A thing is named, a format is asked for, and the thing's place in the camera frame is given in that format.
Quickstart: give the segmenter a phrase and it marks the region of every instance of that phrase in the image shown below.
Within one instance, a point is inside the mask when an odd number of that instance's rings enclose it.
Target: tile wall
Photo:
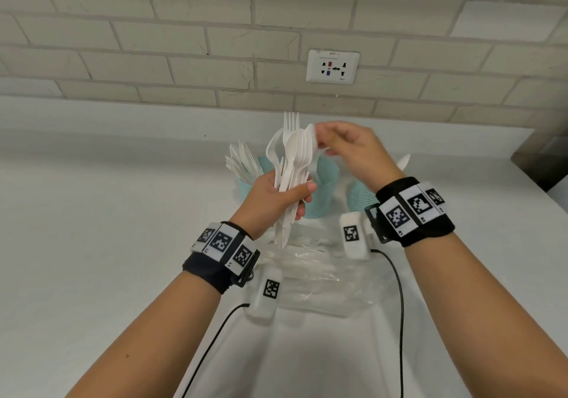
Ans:
[[[0,0],[0,94],[535,128],[566,171],[568,0]],[[352,86],[309,49],[359,51]]]

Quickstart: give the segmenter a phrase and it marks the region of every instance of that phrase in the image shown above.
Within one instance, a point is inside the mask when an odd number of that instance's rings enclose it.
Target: perforated plastic cup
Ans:
[[[266,157],[259,157],[260,167],[264,172],[270,172],[274,169],[272,163]],[[320,218],[326,215],[331,207],[335,185],[339,179],[339,168],[336,163],[328,157],[320,157],[317,161],[317,176],[321,180],[321,184],[312,194],[312,201],[306,203],[306,218]],[[238,191],[241,202],[245,200],[246,195],[251,191],[252,186],[238,180]]]
[[[378,203],[375,194],[359,180],[354,180],[347,189],[347,206],[349,211],[364,211],[365,208]]]

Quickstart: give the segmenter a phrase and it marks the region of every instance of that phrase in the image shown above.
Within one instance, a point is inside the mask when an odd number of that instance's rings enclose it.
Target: teal basket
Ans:
[[[349,211],[363,211],[378,203],[375,194],[359,180],[354,180],[347,189],[347,206]]]
[[[259,163],[265,173],[274,169],[274,166],[266,157],[259,157]],[[330,158],[320,157],[317,161],[317,176],[321,184],[312,194],[312,201],[306,203],[305,218],[320,218],[329,212],[333,200],[333,193],[335,192],[335,185],[339,179],[339,168]],[[241,201],[245,200],[251,188],[252,186],[238,180],[238,191]]]

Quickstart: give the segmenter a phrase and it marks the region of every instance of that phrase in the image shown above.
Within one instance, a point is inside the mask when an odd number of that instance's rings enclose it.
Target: hand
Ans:
[[[339,155],[355,178],[372,192],[404,178],[372,129],[343,121],[316,124],[317,143],[329,147],[327,155]]]
[[[286,212],[286,209],[300,201],[296,220],[306,213],[306,202],[312,201],[312,193],[316,191],[316,183],[308,181],[286,192],[274,188],[275,171],[261,175],[254,182],[245,201],[231,217],[230,222],[241,226],[252,239],[260,238]]]

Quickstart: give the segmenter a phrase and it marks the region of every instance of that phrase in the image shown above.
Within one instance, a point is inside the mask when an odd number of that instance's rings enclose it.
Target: white outlet plate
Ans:
[[[306,81],[324,84],[353,84],[359,64],[358,52],[309,50]]]

